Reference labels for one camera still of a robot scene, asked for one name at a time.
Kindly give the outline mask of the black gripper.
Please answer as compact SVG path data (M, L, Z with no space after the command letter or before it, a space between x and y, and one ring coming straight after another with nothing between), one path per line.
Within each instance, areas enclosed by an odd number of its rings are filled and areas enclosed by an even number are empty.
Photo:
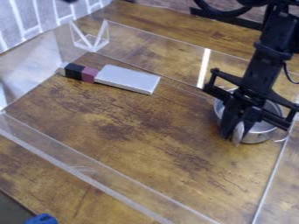
M289 102L271 88L267 89L264 94L260 90L255 91L241 83L243 78L221 72L217 68L212 68L209 72L211 77L204 84L203 92L224 103L225 108L220 120L220 135L224 139L232 137L232 132L239 122L244 123L243 136L247 135L255 123L261 121L269 122L281 130L289 129L295 114L299 112L299 104ZM215 85L217 78L232 83L237 86L237 89L233 92L228 92L217 87ZM289 113L287 117L276 115L265 109L265 102L276 103L279 106L288 108Z

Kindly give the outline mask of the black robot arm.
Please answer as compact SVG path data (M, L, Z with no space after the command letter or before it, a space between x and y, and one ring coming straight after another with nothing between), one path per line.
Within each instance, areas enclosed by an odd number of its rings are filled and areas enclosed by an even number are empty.
M204 0L193 0L211 15L235 18L255 7L265 7L264 22L255 53L241 77L211 70L203 91L223 101L220 135L229 138L236 127L245 135L253 125L265 121L280 130L288 130L299 104L288 101L273 90L279 74L287 72L285 62L299 53L299 17L288 7L299 6L299 0L237 0L241 7L224 11L211 7Z

